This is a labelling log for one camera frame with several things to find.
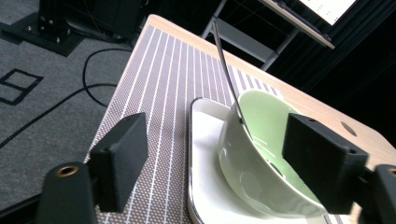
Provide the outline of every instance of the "light green bowl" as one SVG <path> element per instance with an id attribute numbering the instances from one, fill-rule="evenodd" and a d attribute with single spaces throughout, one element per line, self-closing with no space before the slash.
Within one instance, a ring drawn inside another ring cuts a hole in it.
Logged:
<path id="1" fill-rule="evenodd" d="M 282 157 L 289 113 L 299 113 L 265 91 L 238 99 L 245 125 L 233 105 L 219 138 L 219 163 L 233 191 L 256 210 L 278 217 L 326 213 L 318 198 Z"/>

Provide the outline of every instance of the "dark background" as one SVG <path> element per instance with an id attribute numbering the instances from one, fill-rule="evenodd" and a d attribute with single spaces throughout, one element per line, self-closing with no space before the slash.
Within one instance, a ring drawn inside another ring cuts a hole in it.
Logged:
<path id="1" fill-rule="evenodd" d="M 201 35 L 219 2 L 163 0 L 152 3 L 149 12 Z M 322 33 L 329 34 L 335 50 L 323 48 L 299 33 L 268 72 L 379 131 L 396 147 L 393 131 L 396 119 L 392 113 L 396 96 L 395 4 L 358 0 L 331 27 L 299 1 L 285 2 Z M 272 49 L 276 49 L 293 29 L 254 0 L 229 0 L 219 17 Z M 207 40 L 214 42 L 210 35 Z M 223 47 L 262 66 L 257 59 L 227 43 Z M 296 56 L 301 56 L 300 63 L 293 61 Z"/>

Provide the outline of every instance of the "striped placemat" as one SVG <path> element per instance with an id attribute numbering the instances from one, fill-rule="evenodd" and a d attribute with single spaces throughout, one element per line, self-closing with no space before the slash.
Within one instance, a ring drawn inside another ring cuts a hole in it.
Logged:
<path id="1" fill-rule="evenodd" d="M 197 97 L 230 106 L 220 61 L 149 26 L 124 70 L 94 146 L 120 119 L 145 112 L 148 160 L 122 214 L 99 213 L 100 223 L 191 223 L 188 192 L 188 115 Z M 273 87 L 229 67 L 236 93 Z M 328 223 L 342 223 L 339 216 Z"/>

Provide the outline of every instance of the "cable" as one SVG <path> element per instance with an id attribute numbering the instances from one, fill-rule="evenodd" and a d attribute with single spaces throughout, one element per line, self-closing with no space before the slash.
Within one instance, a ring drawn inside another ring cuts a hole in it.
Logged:
<path id="1" fill-rule="evenodd" d="M 8 142 L 10 142 L 12 139 L 14 139 L 16 136 L 18 136 L 20 133 L 22 133 L 24 130 L 26 130 L 27 128 L 29 128 L 32 124 L 36 123 L 37 121 L 39 121 L 40 119 L 44 118 L 46 115 L 48 115 L 50 112 L 52 112 L 54 109 L 56 109 L 58 106 L 60 106 L 61 104 L 63 104 L 64 102 L 68 101 L 70 98 L 72 98 L 73 96 L 79 94 L 82 91 L 85 91 L 86 89 L 90 89 L 90 88 L 95 88 L 95 87 L 103 87 L 103 86 L 112 86 L 112 87 L 116 87 L 116 85 L 114 84 L 110 84 L 110 83 L 100 83 L 100 84 L 93 84 L 90 86 L 87 86 L 86 88 L 81 88 L 73 93 L 71 93 L 70 95 L 68 95 L 67 97 L 65 97 L 64 99 L 62 99 L 62 101 L 60 101 L 58 104 L 54 105 L 53 107 L 51 107 L 50 109 L 46 110 L 44 113 L 40 114 L 39 116 L 37 116 L 35 119 L 32 119 L 31 121 L 29 121 L 28 123 L 26 123 L 25 125 L 23 125 L 21 128 L 19 128 L 15 133 L 13 133 L 11 136 L 9 136 L 8 138 L 6 138 L 6 140 L 4 140 L 2 143 L 0 143 L 0 148 L 4 147 Z"/>
<path id="2" fill-rule="evenodd" d="M 110 51 L 110 50 L 119 50 L 119 51 L 128 51 L 128 52 L 132 52 L 131 50 L 128 50 L 128 49 L 100 49 L 100 50 L 97 50 L 96 52 L 94 52 L 94 53 L 90 54 L 90 56 L 88 56 L 88 58 L 85 60 L 85 63 L 84 63 L 84 69 L 82 70 L 82 85 L 84 86 L 85 92 L 87 92 L 88 95 L 91 97 L 91 99 L 93 99 L 96 103 L 98 103 L 99 105 L 102 105 L 102 106 L 104 106 L 104 107 L 107 107 L 107 105 L 105 105 L 105 104 L 103 104 L 102 102 L 100 102 L 99 100 L 97 100 L 97 99 L 91 94 L 90 90 L 87 88 L 87 83 L 86 83 L 86 80 L 85 80 L 85 77 L 86 77 L 85 74 L 86 74 L 86 71 L 87 71 L 88 61 L 90 60 L 90 58 L 91 58 L 92 56 L 94 56 L 95 54 L 98 54 L 98 53 L 100 53 L 100 52 Z"/>

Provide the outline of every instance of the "tray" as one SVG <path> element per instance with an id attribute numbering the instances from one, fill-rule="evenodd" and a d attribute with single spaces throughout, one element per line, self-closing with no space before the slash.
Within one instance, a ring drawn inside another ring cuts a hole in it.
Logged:
<path id="1" fill-rule="evenodd" d="M 239 199 L 223 176 L 217 153 L 219 133 L 229 111 L 229 107 L 209 99 L 198 98 L 191 103 L 188 206 L 192 221 L 194 223 L 332 223 L 330 216 L 279 218 L 265 215 Z"/>

